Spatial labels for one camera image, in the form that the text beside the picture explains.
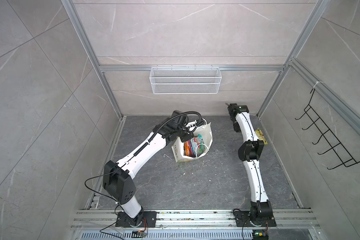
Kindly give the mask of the white floral paper bag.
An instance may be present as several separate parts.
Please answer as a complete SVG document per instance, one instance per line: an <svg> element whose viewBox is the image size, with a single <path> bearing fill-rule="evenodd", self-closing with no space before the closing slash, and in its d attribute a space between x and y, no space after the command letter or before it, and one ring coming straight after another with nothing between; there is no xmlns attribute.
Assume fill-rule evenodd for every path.
<svg viewBox="0 0 360 240"><path fill-rule="evenodd" d="M188 127L194 130L194 136L186 141L182 142L180 138L177 138L172 145L172 151L177 163L184 163L193 160L198 160L204 157L213 142L213 134L211 130L211 124L207 123L203 119L200 126L196 126L197 121L188 123Z"/></svg>

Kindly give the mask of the teal red snack bag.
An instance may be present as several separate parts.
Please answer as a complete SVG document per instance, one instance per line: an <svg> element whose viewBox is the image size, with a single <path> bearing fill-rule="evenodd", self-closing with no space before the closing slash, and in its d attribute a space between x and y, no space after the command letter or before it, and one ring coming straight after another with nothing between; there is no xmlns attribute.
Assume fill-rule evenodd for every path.
<svg viewBox="0 0 360 240"><path fill-rule="evenodd" d="M193 157L197 158L205 151L204 140L201 135L191 139Z"/></svg>

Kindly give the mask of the yellow green snack bag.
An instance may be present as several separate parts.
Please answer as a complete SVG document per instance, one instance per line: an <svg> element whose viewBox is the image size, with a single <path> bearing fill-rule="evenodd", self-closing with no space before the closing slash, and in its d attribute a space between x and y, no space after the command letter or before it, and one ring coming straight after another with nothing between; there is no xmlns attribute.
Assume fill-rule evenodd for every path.
<svg viewBox="0 0 360 240"><path fill-rule="evenodd" d="M257 141L263 141L265 145L268 144L265 136L264 136L264 133L262 132L262 130L260 128L257 128L255 130L255 134L256 134L256 140Z"/></svg>

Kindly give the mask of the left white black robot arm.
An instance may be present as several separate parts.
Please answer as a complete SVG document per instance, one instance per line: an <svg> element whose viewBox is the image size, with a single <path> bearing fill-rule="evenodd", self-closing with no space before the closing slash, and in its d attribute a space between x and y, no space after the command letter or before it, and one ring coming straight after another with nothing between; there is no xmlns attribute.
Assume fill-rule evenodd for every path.
<svg viewBox="0 0 360 240"><path fill-rule="evenodd" d="M203 124L202 115L195 111L174 111L171 117L156 125L149 136L131 153L104 167L103 189L122 208L129 225L137 227L143 220L144 209L135 197L134 178L157 152L180 138L186 142L194 136L196 127Z"/></svg>

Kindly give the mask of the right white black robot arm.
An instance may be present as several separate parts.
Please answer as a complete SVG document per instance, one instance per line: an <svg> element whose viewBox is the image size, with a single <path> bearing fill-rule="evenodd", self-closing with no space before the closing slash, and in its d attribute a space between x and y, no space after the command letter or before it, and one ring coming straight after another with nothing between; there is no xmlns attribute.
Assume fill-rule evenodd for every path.
<svg viewBox="0 0 360 240"><path fill-rule="evenodd" d="M260 227L273 217L272 205L266 193L260 171L260 156L265 143L256 135L249 109L246 105L227 104L235 132L241 133L244 143L238 149L238 157L247 171L251 190L249 221Z"/></svg>

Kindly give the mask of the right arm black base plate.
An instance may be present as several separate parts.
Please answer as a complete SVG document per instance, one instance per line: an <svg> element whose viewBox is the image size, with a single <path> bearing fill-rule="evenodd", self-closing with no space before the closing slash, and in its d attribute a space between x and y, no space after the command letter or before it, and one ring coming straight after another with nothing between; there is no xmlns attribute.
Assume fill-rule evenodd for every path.
<svg viewBox="0 0 360 240"><path fill-rule="evenodd" d="M276 227L274 217L256 218L250 211L234 209L232 211L237 227Z"/></svg>

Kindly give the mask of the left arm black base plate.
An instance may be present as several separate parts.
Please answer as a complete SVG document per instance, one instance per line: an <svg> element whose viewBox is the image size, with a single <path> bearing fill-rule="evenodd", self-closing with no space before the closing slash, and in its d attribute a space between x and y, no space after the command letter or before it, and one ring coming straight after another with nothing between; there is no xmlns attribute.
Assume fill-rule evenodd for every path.
<svg viewBox="0 0 360 240"><path fill-rule="evenodd" d="M154 228L157 221L157 212L155 211L143 211L138 213L135 218L131 218L124 212L118 213L118 218L115 223L116 227L139 227L139 228Z"/></svg>

